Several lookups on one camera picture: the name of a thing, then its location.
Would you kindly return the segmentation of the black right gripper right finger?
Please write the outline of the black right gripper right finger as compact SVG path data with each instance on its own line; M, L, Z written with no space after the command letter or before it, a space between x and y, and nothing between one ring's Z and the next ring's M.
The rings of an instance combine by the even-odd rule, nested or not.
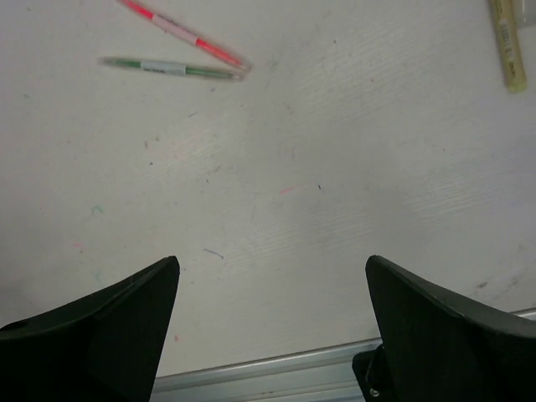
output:
M533 401L535 323L379 255L365 274L401 401Z

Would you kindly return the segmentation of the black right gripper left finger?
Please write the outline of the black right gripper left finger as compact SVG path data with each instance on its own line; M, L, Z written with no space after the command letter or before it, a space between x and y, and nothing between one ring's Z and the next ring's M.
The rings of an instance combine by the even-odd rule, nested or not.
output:
M177 295L169 256L1 329L3 401L148 401Z

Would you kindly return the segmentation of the green highlighter pen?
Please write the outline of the green highlighter pen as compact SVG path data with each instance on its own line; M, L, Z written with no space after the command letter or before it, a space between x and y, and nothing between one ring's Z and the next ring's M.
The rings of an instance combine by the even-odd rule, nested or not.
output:
M240 81L244 74L232 70L217 69L204 66L192 66L178 62L149 60L149 59L125 59L115 57L103 57L98 59L99 64L124 70L140 70L162 75L198 77L209 80Z

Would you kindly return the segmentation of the pink highlighter pen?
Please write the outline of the pink highlighter pen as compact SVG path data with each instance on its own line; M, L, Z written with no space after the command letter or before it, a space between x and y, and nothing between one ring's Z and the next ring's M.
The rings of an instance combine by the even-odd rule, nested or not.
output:
M212 57L228 66L244 72L250 71L251 65L244 57L225 48L222 44L217 44L212 39L208 39L199 33L194 32L184 24L176 22L170 17L140 3L139 1L121 0L119 3L131 12L145 18L153 25L159 27L165 33L171 34L175 38L192 45L196 49L204 51L206 54L210 54Z

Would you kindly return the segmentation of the yellow highlighter pen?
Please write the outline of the yellow highlighter pen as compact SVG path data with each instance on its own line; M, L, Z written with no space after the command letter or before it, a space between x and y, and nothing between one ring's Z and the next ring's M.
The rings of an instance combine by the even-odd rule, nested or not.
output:
M488 4L505 85L510 93L522 92L527 89L528 82L518 40L513 2L510 0L490 0Z

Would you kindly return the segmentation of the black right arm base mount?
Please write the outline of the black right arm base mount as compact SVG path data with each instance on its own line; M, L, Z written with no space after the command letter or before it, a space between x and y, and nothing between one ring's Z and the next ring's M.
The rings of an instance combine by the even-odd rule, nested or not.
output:
M366 402L398 402L384 345L353 357L352 370Z

